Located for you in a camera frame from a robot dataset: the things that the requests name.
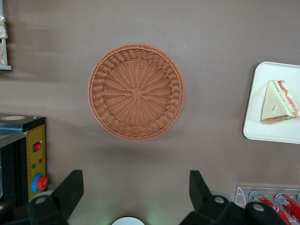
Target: red knob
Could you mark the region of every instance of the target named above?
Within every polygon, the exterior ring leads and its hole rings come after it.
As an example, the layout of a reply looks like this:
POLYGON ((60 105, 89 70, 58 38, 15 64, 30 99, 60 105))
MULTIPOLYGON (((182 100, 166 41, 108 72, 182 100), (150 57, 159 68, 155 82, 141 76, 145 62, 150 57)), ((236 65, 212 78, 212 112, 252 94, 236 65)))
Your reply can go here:
POLYGON ((45 190, 47 183, 48 183, 47 177, 40 177, 37 180, 37 190, 45 190))

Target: yellow control panel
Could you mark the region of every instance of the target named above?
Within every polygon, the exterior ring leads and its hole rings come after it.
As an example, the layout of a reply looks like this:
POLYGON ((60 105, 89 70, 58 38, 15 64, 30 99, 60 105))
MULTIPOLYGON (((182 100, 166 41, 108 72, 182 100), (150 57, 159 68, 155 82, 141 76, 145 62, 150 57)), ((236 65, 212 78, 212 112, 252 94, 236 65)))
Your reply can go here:
POLYGON ((28 199, 42 192, 47 185, 45 125, 28 131, 27 144, 27 177, 28 199))

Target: red button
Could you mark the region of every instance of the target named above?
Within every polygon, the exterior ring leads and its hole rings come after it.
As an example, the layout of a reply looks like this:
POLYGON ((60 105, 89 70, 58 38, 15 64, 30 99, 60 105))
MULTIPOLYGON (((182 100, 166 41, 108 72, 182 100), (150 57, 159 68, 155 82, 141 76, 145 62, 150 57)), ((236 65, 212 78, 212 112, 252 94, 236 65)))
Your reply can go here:
POLYGON ((48 183, 47 177, 40 177, 37 180, 37 190, 45 190, 47 183, 48 183))
POLYGON ((41 143, 34 144, 33 149, 34 149, 34 151, 40 150, 41 149, 41 143))

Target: can holder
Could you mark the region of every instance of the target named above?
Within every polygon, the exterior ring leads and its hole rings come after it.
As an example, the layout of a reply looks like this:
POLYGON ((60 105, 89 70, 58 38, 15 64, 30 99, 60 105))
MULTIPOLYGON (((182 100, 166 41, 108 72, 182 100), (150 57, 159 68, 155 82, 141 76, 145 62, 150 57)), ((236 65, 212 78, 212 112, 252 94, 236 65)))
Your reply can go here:
MULTIPOLYGON (((237 187, 235 204, 245 208, 246 204, 250 202, 249 195, 253 191, 260 191, 262 195, 267 196, 272 202, 274 202, 274 197, 279 193, 287 194, 295 199, 295 202, 299 203, 300 189, 291 188, 267 188, 267 187, 237 187)), ((289 221, 292 225, 299 225, 292 217, 286 213, 289 221)))

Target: clear plastic tray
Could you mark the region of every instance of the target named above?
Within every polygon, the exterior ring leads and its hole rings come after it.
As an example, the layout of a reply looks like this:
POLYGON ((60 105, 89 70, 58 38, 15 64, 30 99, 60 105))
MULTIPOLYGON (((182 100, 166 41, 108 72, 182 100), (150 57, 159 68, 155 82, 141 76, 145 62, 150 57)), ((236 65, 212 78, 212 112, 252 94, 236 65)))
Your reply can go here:
MULTIPOLYGON (((284 189, 284 188, 264 188, 264 187, 237 187, 236 196, 235 196, 235 204, 238 206, 245 208, 246 204, 249 201, 249 194, 253 191, 260 191, 264 196, 267 196, 272 202, 274 202, 274 197, 278 193, 285 193, 290 196, 298 198, 300 194, 300 189, 284 189)), ((291 218, 288 214, 287 217, 289 221, 293 225, 299 225, 293 218, 291 218)))
POLYGON ((8 130, 0 128, 0 148, 20 140, 27 135, 26 132, 21 130, 8 130))

